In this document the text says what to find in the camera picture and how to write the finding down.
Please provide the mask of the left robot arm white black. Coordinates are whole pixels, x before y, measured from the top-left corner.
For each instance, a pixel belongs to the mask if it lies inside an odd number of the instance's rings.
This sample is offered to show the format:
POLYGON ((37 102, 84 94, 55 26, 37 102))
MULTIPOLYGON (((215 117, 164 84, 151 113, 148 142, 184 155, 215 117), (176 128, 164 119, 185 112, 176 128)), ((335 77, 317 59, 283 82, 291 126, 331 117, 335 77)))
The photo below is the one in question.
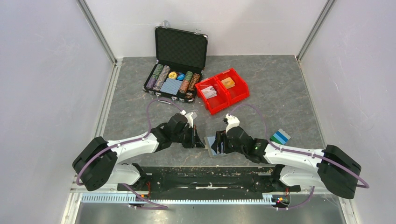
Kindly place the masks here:
POLYGON ((106 183, 143 189, 147 184, 143 170, 138 165, 122 162, 141 154, 159 152, 173 143, 183 148, 203 147, 194 125, 196 116, 195 112, 176 113, 168 122, 123 140, 106 141, 101 136, 95 137, 72 163, 77 173, 76 184, 85 186, 88 191, 98 190, 106 183))

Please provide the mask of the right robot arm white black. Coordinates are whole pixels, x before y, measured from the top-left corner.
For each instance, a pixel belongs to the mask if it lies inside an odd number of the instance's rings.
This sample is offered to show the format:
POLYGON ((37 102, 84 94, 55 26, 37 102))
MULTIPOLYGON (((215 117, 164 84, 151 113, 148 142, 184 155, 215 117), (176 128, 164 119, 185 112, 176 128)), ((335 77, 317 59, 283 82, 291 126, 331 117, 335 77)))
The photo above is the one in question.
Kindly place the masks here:
POLYGON ((215 152, 239 153, 254 163, 275 165, 270 185, 323 187, 345 199, 353 199, 358 188, 361 165, 334 145, 325 149, 285 148, 277 142, 252 138, 241 127, 215 133, 215 152))

